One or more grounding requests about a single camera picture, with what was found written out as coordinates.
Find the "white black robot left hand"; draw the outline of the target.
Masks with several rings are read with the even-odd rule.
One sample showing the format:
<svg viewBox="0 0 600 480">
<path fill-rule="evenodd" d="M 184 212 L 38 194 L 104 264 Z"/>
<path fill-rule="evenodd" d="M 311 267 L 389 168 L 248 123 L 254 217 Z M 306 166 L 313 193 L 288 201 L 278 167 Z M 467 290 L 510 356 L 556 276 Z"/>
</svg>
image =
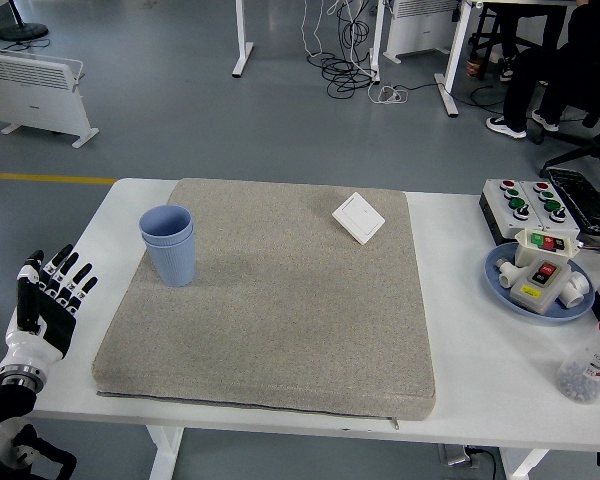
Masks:
<svg viewBox="0 0 600 480">
<path fill-rule="evenodd" d="M 77 313 L 98 283 L 89 262 L 68 244 L 49 261 L 40 250 L 17 275 L 17 302 L 7 333 L 0 374 L 14 369 L 42 372 L 63 359 L 77 325 Z"/>
</svg>

